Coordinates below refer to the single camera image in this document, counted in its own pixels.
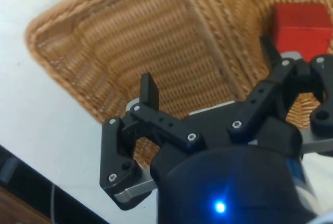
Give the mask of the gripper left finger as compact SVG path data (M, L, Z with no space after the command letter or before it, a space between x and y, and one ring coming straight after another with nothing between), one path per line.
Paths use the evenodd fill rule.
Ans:
M140 138L158 147L170 144L185 154L204 146L200 132L160 111L158 86L150 73L141 76L139 101L124 117L111 117L102 125L99 184L121 210L136 207L156 187L149 170L134 159Z

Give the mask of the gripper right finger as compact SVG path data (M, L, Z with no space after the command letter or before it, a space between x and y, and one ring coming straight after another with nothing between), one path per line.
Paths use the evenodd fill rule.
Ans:
M285 142L283 152L332 154L332 55L321 54L310 62L282 58L269 36L262 36L260 42L270 73L235 113L227 128L231 142L249 143L261 128L267 130L274 121L286 123L298 96L312 93L320 104L310 114L310 128L293 127L290 133L296 140Z

